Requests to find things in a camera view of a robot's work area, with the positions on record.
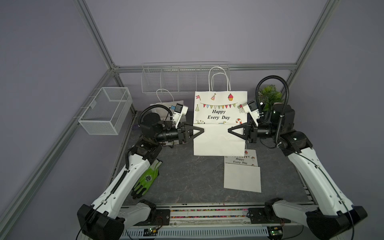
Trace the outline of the white party paper bag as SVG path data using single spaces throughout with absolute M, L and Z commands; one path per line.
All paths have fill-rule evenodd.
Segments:
M 262 192 L 261 168 L 256 150 L 246 149 L 243 157 L 224 157 L 224 188 Z

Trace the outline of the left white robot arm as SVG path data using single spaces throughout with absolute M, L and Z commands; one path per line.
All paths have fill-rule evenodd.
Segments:
M 144 111 L 138 119 L 142 136 L 125 153 L 125 165 L 117 177 L 91 205 L 82 205 L 77 212 L 79 232 L 92 240 L 118 240 L 126 228 L 136 224 L 156 221 L 157 206 L 141 200 L 128 208 L 123 217 L 121 208 L 130 193 L 137 198 L 144 195 L 159 175 L 162 161 L 158 155 L 162 142 L 178 140 L 188 143 L 204 133 L 203 128 L 180 122 L 181 114 L 175 112 L 168 121 L 157 113 Z

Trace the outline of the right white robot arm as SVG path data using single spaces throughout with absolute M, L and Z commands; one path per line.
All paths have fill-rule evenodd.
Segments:
M 308 137 L 294 130 L 295 111 L 287 104 L 275 104 L 268 123 L 259 121 L 261 114 L 252 101 L 238 106 L 241 113 L 251 116 L 247 123 L 237 122 L 228 132 L 250 143 L 272 138 L 276 147 L 288 157 L 301 175 L 315 204 L 310 206 L 290 203 L 282 198 L 265 202 L 266 217 L 290 220 L 307 227 L 318 239 L 330 240 L 367 218 L 362 206 L 356 206 L 340 190 L 319 160 Z

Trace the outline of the artificial plant in black vase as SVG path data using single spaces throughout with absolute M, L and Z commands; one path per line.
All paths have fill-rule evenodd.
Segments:
M 263 112 L 267 112 L 273 104 L 283 102 L 282 93 L 277 91 L 275 85 L 269 85 L 258 90 L 258 97 Z

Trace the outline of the green work glove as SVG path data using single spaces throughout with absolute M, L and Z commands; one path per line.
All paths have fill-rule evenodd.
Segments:
M 141 198 L 151 187 L 159 175 L 159 167 L 163 162 L 155 160 L 151 166 L 141 175 L 139 180 L 132 188 L 131 196 L 133 199 Z

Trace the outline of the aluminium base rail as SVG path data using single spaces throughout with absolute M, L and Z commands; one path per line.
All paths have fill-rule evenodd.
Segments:
M 135 206 L 119 210 L 113 217 L 111 211 L 103 211 L 104 204 L 82 205 L 78 211 L 80 233 L 92 240 L 118 240 L 133 226 L 146 227 L 143 237 L 158 237 L 161 229 L 171 224 L 188 228 L 191 236 L 240 235 L 245 227 L 258 225 L 271 240 L 289 240 L 299 237 L 308 228 L 318 240 L 330 240 L 341 233 L 337 225 L 341 216 L 322 216 L 315 206 L 295 205 L 284 201 L 277 207 L 289 207 L 290 214 L 277 214 L 273 205 L 264 206 L 213 206 L 192 209 L 160 209 L 150 202 L 141 201 Z

